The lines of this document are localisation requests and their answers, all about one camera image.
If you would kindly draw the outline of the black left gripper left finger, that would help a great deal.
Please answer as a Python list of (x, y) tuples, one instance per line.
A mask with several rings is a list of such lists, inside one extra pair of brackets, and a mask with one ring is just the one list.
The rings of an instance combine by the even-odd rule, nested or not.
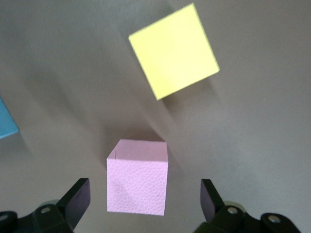
[(14, 211), (0, 213), (2, 233), (72, 233), (90, 204), (90, 181), (80, 178), (56, 203), (38, 207), (22, 218)]

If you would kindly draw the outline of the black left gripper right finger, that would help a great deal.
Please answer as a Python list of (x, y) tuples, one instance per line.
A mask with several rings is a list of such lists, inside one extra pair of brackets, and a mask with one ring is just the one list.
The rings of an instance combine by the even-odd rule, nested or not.
[(201, 180), (200, 204), (205, 217), (196, 233), (298, 233), (287, 217), (264, 213), (255, 219), (234, 205), (226, 205), (210, 179)]

